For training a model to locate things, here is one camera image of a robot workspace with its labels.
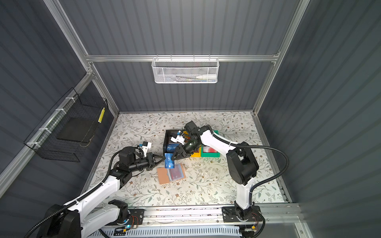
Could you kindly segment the blue VIP card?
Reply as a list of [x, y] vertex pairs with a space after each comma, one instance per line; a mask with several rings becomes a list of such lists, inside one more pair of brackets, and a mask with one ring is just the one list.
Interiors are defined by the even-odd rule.
[[165, 168], [173, 169], [175, 166], [175, 163], [172, 160], [173, 153], [165, 153], [164, 156], [165, 156]]

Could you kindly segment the red card from holder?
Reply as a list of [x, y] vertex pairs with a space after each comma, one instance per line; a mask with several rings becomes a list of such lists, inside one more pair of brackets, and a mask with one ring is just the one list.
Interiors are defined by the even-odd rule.
[[183, 170], [180, 164], [176, 164], [174, 168], [167, 170], [170, 181], [177, 181], [184, 178]]

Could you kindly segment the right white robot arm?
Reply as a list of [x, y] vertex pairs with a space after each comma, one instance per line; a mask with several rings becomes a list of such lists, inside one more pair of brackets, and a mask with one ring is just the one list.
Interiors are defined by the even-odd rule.
[[253, 213], [251, 188], [255, 184], [255, 177], [259, 169], [258, 162], [246, 142], [229, 142], [218, 136], [207, 125], [198, 127], [193, 121], [185, 125], [185, 131], [190, 139], [184, 145], [176, 147], [172, 160], [190, 157], [202, 145], [216, 150], [227, 161], [228, 171], [236, 183], [237, 196], [234, 202], [235, 213], [239, 220], [248, 220]]

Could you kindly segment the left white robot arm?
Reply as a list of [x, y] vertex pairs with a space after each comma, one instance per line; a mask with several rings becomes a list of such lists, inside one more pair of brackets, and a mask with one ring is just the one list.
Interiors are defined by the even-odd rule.
[[25, 237], [38, 231], [39, 238], [86, 238], [110, 223], [127, 225], [131, 214], [125, 202], [114, 199], [98, 211], [94, 208], [123, 188], [133, 172], [150, 171], [164, 160], [164, 156], [144, 152], [140, 146], [128, 146], [115, 152], [99, 184], [64, 205], [50, 207]]

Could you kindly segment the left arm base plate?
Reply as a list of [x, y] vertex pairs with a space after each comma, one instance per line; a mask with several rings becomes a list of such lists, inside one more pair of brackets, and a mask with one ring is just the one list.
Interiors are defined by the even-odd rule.
[[128, 226], [129, 228], [135, 228], [143, 224], [144, 213], [144, 209], [128, 209], [126, 212], [120, 212], [117, 220], [108, 223], [107, 226]]

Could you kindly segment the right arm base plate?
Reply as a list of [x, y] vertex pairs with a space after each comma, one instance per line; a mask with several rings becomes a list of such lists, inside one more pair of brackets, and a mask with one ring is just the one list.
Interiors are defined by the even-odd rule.
[[264, 219], [259, 206], [250, 206], [242, 209], [239, 206], [224, 206], [221, 208], [223, 221], [225, 223], [234, 222], [262, 222]]

